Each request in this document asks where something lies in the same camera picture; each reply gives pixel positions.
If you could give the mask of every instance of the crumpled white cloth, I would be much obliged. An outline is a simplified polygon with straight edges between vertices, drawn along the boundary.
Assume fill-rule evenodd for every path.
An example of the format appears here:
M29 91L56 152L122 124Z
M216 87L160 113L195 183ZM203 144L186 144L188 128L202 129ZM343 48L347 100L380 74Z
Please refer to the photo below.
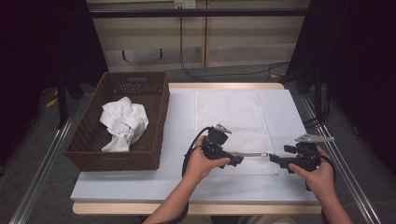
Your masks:
M103 105L102 108L100 121L113 135L111 142L102 150L104 152L129 151L129 146L142 136L149 125L145 107L132 104L128 97L123 97L117 102Z

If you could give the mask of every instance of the brown wicker basket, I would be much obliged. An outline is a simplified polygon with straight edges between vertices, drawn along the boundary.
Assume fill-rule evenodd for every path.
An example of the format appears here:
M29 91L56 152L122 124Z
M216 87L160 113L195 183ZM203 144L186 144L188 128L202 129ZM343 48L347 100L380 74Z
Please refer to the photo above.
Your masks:
M124 96L145 107L148 127L128 152L103 152L111 134L99 120L102 105ZM84 172L158 169L168 103L165 72L104 73L64 155Z

